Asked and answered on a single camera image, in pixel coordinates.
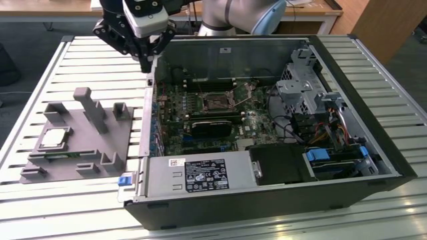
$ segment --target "blue tab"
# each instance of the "blue tab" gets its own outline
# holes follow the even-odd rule
[[[362,146],[359,149],[363,154],[363,157],[366,158],[370,155],[367,148],[364,146]]]
[[[311,152],[307,152],[306,155],[310,162],[315,160],[315,155]]]
[[[330,160],[328,151],[324,148],[311,149],[307,152],[308,161]]]
[[[131,186],[132,185],[132,176],[119,177],[118,185],[119,185],[119,187]]]

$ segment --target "red wire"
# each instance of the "red wire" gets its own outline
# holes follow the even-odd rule
[[[314,136],[318,136],[318,130],[319,130],[319,127],[320,125],[326,124],[324,122],[319,122],[318,126],[315,127],[315,135]]]

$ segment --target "warning label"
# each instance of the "warning label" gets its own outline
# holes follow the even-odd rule
[[[186,190],[188,193],[228,189],[224,159],[188,161],[186,166]]]

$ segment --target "barcode sticker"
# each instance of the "barcode sticker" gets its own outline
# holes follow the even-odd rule
[[[182,167],[186,164],[186,158],[171,158],[168,160],[170,167]]]

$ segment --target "white table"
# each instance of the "white table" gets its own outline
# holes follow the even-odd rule
[[[96,37],[60,43],[52,61],[0,151],[0,239],[401,239],[427,234],[427,121],[413,98],[359,41],[322,36],[332,57],[402,150],[419,178],[350,208],[148,231],[118,202],[118,178],[23,185],[20,171],[42,133],[47,102],[64,101],[90,87],[104,107],[135,107],[127,171],[138,169],[146,74],[139,63]],[[323,73],[332,89],[328,74]]]

